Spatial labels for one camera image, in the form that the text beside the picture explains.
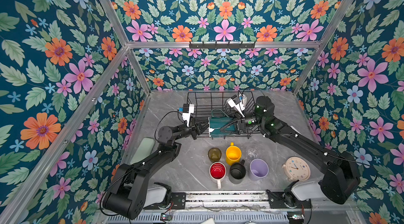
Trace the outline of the lilac plastic cup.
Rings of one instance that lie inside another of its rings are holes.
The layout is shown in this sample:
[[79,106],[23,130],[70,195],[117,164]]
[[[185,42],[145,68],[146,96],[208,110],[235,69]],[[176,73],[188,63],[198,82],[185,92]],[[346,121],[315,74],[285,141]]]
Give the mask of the lilac plastic cup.
[[249,166],[249,178],[252,181],[258,181],[265,178],[269,173],[267,163],[262,159],[254,159]]

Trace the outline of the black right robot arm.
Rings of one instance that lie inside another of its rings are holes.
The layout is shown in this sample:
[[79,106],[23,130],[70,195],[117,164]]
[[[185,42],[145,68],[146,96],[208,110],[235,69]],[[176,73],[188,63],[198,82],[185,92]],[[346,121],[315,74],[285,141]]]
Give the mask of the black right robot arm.
[[280,198],[287,207],[296,207],[298,201],[321,198],[343,205],[358,188],[359,168],[352,154],[347,151],[339,154],[322,147],[278,119],[269,97],[258,97],[250,113],[245,109],[242,95],[234,95],[225,104],[235,110],[235,114],[219,129],[221,133],[231,134],[228,128],[232,124],[237,135],[258,130],[265,138],[301,155],[323,174],[322,178],[306,183],[302,178],[293,178]]

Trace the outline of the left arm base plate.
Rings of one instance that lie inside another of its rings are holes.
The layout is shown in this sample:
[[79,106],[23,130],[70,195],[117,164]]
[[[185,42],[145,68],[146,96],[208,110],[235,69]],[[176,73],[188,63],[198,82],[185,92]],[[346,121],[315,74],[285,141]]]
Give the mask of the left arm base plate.
[[187,194],[185,192],[173,192],[166,196],[161,203],[155,203],[144,207],[144,210],[182,210],[185,209]]

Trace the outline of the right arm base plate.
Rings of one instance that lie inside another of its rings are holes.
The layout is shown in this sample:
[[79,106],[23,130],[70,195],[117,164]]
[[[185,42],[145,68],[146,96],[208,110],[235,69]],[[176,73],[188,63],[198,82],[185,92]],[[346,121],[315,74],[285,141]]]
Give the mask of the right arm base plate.
[[298,200],[291,192],[265,191],[271,209],[311,209],[311,200]]

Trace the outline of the green mug cream interior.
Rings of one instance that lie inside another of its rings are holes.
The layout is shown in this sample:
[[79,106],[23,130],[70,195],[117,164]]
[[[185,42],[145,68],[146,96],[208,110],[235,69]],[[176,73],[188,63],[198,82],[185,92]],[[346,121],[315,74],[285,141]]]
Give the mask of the green mug cream interior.
[[[209,121],[209,136],[211,138],[220,138],[220,137],[226,137],[228,135],[224,135],[223,133],[221,133],[221,128],[223,128],[223,126],[225,124],[227,124],[229,121],[236,119],[234,117],[231,117],[229,115],[227,115],[223,110],[221,109],[213,109],[211,111],[211,116],[208,119]],[[236,127],[228,127],[228,129],[236,129],[238,130],[237,126]]]

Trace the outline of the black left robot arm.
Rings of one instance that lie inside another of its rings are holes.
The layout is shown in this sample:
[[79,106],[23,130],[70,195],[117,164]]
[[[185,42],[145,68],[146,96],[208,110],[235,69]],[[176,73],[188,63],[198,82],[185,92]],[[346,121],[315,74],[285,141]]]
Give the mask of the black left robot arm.
[[181,144],[177,140],[189,136],[196,140],[208,128],[207,122],[194,120],[175,127],[161,127],[157,150],[137,163],[120,165],[100,206],[130,220],[137,218],[146,203],[150,178],[179,155]]

